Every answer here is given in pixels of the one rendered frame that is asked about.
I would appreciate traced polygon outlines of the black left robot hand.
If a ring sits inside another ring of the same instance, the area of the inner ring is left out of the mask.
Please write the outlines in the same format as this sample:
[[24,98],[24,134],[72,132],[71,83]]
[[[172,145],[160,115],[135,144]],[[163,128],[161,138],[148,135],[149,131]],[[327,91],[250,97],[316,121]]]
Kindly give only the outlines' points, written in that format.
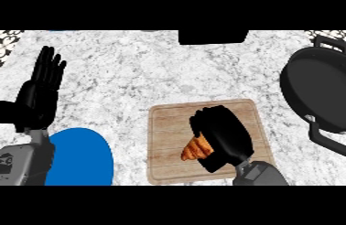
[[35,61],[31,79],[24,83],[15,102],[0,101],[0,123],[15,125],[18,133],[44,130],[53,120],[67,61],[44,46]]

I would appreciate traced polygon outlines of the black box appliance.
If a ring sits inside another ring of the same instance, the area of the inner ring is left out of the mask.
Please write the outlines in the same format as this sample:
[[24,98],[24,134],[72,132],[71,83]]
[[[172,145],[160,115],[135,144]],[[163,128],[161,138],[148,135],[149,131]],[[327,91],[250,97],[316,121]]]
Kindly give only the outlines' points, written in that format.
[[242,43],[247,33],[247,30],[180,30],[179,43],[182,45]]

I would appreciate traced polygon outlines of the dark grey pot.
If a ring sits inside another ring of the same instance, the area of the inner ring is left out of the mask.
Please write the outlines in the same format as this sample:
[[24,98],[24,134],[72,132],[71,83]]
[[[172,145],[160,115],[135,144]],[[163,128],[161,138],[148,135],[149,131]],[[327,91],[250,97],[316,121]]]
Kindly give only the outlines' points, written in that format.
[[309,123],[309,140],[346,156],[346,145],[321,134],[346,134],[346,42],[316,36],[299,49],[279,74],[284,99]]

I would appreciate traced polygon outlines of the golden brown croissant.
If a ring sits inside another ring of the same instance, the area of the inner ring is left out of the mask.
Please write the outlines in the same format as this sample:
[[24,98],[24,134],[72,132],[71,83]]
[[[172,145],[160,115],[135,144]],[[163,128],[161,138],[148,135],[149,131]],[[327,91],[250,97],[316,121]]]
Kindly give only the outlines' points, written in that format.
[[213,147],[204,137],[201,135],[200,137],[194,137],[188,143],[188,145],[183,147],[182,153],[180,153],[180,160],[195,160],[195,159],[206,159],[213,153]]

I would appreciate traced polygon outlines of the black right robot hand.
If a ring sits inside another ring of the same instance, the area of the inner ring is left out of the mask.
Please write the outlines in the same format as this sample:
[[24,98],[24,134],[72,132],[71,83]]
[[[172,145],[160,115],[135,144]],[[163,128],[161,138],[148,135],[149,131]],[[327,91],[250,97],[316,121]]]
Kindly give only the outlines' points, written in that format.
[[223,106],[204,107],[189,118],[195,137],[204,136],[213,152],[198,163],[210,173],[225,164],[240,165],[254,154],[250,134],[234,112]]

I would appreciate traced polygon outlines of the wooden cutting board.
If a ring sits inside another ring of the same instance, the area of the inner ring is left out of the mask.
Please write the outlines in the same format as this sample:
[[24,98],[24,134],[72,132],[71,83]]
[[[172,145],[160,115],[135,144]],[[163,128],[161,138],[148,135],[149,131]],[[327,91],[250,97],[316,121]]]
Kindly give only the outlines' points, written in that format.
[[157,105],[149,108],[148,129],[148,181],[152,185],[235,177],[232,165],[210,173],[197,160],[180,160],[182,149],[194,136],[189,117],[197,110],[217,105],[231,109],[250,133],[254,147],[251,160],[275,165],[257,107],[250,99]]

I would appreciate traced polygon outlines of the blue round plate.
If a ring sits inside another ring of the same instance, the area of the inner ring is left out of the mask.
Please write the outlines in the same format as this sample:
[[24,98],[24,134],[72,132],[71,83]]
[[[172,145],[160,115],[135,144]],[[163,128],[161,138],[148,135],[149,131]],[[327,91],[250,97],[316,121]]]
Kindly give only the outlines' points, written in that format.
[[109,186],[114,157],[102,135],[87,128],[69,128],[50,136],[55,159],[47,186]]

